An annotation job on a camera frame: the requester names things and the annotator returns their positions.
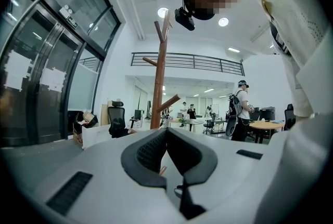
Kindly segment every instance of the metal railing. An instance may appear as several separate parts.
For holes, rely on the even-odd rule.
[[[157,61],[158,52],[133,52],[132,55],[131,66],[152,66],[142,58],[147,57]],[[243,65],[240,62],[201,55],[168,52],[165,58],[165,67],[208,70],[245,76]]]
[[[95,68],[96,62],[97,62],[96,57],[90,57],[90,58],[79,60],[79,63],[81,63],[82,65],[86,66],[87,68],[89,68],[91,70],[93,70]]]

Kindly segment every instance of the person standing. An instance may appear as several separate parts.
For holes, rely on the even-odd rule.
[[[182,113],[183,117],[187,113],[187,109],[188,108],[186,106],[186,102],[183,102],[183,108],[181,109],[181,113]]]
[[[190,108],[187,111],[187,114],[189,114],[190,120],[195,120],[197,118],[196,109],[194,108],[194,104],[190,105]],[[189,131],[192,130],[192,124],[189,125]]]
[[[235,92],[235,96],[238,98],[243,109],[240,115],[238,116],[238,123],[236,124],[233,136],[231,138],[232,141],[244,142],[247,137],[250,124],[249,112],[254,111],[254,108],[250,108],[248,106],[249,99],[248,99],[247,88],[249,88],[249,85],[246,83],[245,80],[241,80],[238,82],[238,88]]]

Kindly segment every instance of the floor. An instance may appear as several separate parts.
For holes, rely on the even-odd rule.
[[[2,148],[1,153],[17,183],[33,191],[43,179],[82,153],[82,149],[73,140],[62,140],[35,146]]]

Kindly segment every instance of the cap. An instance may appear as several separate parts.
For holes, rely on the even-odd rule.
[[[246,85],[246,88],[249,88],[249,85],[247,84],[247,82],[245,81],[245,80],[240,80],[239,82],[238,82],[238,86],[239,85]]]

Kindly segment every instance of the glass door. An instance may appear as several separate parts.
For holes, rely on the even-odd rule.
[[[21,21],[0,57],[0,133],[2,146],[36,142],[31,107],[33,75],[45,48],[52,45],[61,26],[40,5]]]
[[[41,5],[21,21],[0,59],[1,145],[63,139],[65,94],[82,42]]]
[[[65,92],[69,72],[73,69],[82,43],[66,29],[61,28],[59,39],[45,53],[46,61],[40,76],[37,98],[38,143],[62,139]]]

